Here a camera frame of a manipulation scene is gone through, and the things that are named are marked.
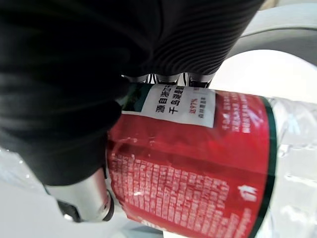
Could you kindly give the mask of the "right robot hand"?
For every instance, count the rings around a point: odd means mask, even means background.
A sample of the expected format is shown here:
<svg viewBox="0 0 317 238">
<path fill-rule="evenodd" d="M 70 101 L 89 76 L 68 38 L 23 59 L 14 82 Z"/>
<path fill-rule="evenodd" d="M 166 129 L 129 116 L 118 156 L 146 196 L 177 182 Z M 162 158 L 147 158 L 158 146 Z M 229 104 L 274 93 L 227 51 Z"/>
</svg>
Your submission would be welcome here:
<svg viewBox="0 0 317 238">
<path fill-rule="evenodd" d="M 108 221 L 107 132 L 131 81 L 214 74 L 260 0 L 3 0 L 0 145 L 63 214 Z"/>
</svg>

